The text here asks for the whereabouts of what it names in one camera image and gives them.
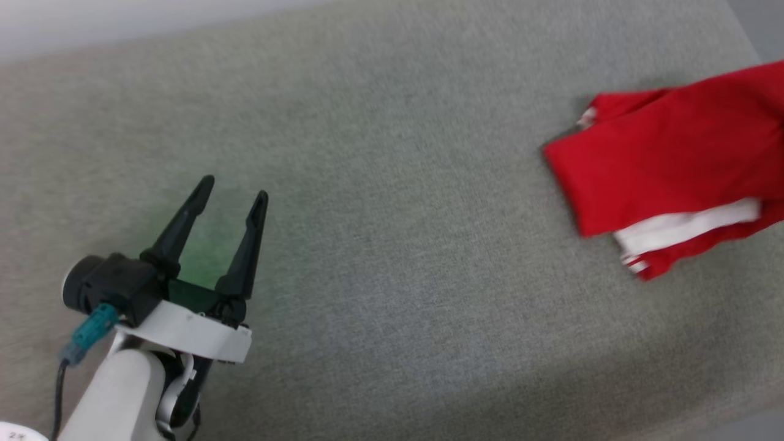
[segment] robotic arm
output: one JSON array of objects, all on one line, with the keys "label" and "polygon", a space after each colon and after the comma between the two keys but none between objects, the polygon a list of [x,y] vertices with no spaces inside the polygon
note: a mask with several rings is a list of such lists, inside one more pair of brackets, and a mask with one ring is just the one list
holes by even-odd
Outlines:
[{"label": "robotic arm", "polygon": [[214,290],[177,278],[180,254],[214,182],[212,176],[201,179],[155,244],[138,259],[120,253],[87,256],[66,276],[65,305],[91,319],[98,317],[92,326],[105,327],[100,331],[113,326],[117,332],[106,359],[58,434],[62,376],[65,366],[81,361],[89,348],[81,343],[92,332],[88,323],[61,352],[52,440],[193,439],[210,366],[215,361],[245,361],[252,335],[243,323],[245,302],[252,295],[267,193],[256,196],[245,221],[245,236]]}]

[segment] red towel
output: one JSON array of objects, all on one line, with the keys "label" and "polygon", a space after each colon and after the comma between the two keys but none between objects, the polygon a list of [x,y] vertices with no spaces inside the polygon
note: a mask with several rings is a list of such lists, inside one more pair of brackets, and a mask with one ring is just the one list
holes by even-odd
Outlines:
[{"label": "red towel", "polygon": [[759,218],[628,260],[652,279],[683,257],[784,220],[784,61],[641,93],[606,93],[594,124],[545,149],[581,235],[747,198]]}]

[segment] folded fabric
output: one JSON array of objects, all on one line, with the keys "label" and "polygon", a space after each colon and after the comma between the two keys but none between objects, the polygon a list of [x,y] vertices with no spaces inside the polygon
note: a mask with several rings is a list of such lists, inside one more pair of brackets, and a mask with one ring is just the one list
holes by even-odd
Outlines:
[{"label": "folded fabric", "polygon": [[784,220],[784,61],[598,95],[545,149],[583,236],[612,232],[642,279]]}]

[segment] gray fabric surface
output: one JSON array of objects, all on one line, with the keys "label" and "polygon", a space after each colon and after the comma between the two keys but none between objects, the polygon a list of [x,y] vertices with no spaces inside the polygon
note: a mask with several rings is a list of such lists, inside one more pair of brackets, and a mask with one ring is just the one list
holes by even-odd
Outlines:
[{"label": "gray fabric surface", "polygon": [[5,67],[0,416],[49,430],[62,274],[141,251],[207,173],[185,279],[260,188],[270,212],[201,439],[663,438],[767,406],[784,229],[642,283],[541,156],[593,93],[756,62],[713,0],[357,0]]}]

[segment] teal connector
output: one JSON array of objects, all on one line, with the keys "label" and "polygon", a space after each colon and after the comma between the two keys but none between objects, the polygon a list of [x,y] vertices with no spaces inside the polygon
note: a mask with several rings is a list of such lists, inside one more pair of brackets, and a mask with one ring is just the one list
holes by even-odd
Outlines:
[{"label": "teal connector", "polygon": [[120,321],[117,309],[102,303],[71,336],[71,343],[60,351],[60,361],[67,360],[75,366],[85,358],[87,351],[114,328]]}]

